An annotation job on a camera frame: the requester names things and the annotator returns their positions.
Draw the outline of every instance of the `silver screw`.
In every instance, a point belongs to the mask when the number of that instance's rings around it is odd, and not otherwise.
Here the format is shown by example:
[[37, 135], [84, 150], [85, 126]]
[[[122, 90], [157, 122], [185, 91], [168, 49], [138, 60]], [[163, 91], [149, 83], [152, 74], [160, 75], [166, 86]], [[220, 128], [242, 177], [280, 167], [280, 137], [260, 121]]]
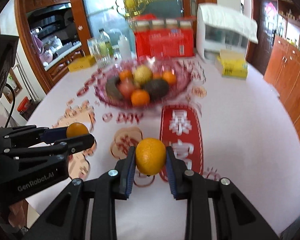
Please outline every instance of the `silver screw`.
[[114, 177], [118, 175], [118, 171], [117, 170], [109, 170], [108, 171], [109, 176]]
[[64, 158], [64, 156], [61, 155], [61, 154], [57, 155], [56, 157], [57, 157], [58, 160], [62, 160]]
[[192, 170], [186, 170], [185, 171], [185, 175], [186, 176], [193, 176], [194, 175], [194, 171], [192, 171]]
[[73, 179], [72, 184], [75, 185], [75, 186], [80, 185], [81, 184], [81, 179]]
[[223, 185], [229, 185], [230, 184], [230, 180], [229, 179], [227, 179], [227, 178], [222, 178], [221, 179], [221, 183], [223, 184]]

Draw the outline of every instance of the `printed tablecloth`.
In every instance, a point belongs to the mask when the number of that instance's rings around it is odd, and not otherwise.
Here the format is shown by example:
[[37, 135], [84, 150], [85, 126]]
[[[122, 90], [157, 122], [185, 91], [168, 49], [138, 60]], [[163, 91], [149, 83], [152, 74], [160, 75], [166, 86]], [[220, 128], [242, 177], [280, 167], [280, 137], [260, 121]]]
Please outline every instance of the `printed tablecloth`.
[[[164, 106], [122, 110], [100, 102], [94, 86], [102, 73], [92, 67], [68, 73], [28, 124], [84, 123], [96, 143], [69, 161], [70, 177], [84, 180], [113, 169], [143, 138], [159, 138], [189, 169], [209, 179], [231, 179], [280, 233], [300, 215], [300, 143], [287, 112], [253, 67], [244, 81], [222, 78], [198, 56], [179, 63], [192, 81]], [[41, 214], [70, 181], [27, 200]], [[120, 240], [184, 238], [186, 201], [173, 199], [165, 169], [151, 177], [136, 170], [130, 198], [115, 206]]]

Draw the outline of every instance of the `dark green avocado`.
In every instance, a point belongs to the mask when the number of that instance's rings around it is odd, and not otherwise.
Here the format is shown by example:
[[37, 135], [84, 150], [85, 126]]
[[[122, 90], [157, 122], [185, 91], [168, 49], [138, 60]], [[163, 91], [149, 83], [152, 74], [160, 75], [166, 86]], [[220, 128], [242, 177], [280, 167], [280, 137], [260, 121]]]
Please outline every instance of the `dark green avocado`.
[[163, 79], [153, 79], [148, 81], [143, 89], [147, 91], [150, 95], [150, 99], [155, 101], [157, 99], [163, 98], [169, 92], [169, 84]]
[[117, 89], [117, 84], [120, 83], [119, 77], [109, 78], [106, 84], [107, 96], [112, 100], [123, 100], [123, 96], [120, 91]]

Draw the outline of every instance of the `white chinese character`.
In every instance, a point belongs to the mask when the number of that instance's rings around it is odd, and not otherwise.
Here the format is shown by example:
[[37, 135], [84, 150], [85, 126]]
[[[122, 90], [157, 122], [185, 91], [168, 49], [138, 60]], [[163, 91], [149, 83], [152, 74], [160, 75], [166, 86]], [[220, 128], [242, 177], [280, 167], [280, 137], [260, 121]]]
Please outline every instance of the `white chinese character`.
[[180, 136], [183, 132], [188, 134], [191, 131], [192, 125], [187, 120], [187, 111], [185, 110], [173, 110], [172, 120], [170, 121], [169, 130]]
[[177, 159], [183, 160], [186, 163], [187, 169], [191, 170], [192, 160], [188, 159], [189, 154], [193, 154], [194, 146], [191, 143], [183, 143], [178, 140], [177, 143], [172, 143], [173, 153]]

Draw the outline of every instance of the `door handle plate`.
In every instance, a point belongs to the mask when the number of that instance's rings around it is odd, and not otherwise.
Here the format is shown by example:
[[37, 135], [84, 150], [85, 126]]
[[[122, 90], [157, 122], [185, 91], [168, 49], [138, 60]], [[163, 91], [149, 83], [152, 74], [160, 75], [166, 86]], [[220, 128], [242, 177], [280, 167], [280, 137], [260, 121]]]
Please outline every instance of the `door handle plate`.
[[190, 15], [197, 16], [197, 0], [190, 0]]

